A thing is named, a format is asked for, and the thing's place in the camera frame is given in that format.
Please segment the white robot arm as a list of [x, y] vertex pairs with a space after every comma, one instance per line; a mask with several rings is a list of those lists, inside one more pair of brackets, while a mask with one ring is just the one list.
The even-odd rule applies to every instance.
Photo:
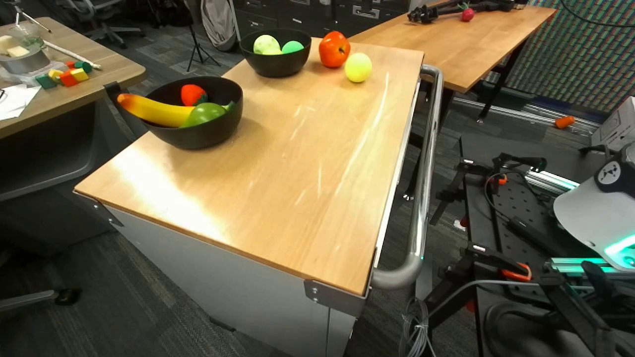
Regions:
[[635, 270], [635, 98], [627, 98], [591, 133], [579, 155], [603, 163], [573, 191], [554, 201], [558, 223], [617, 272]]

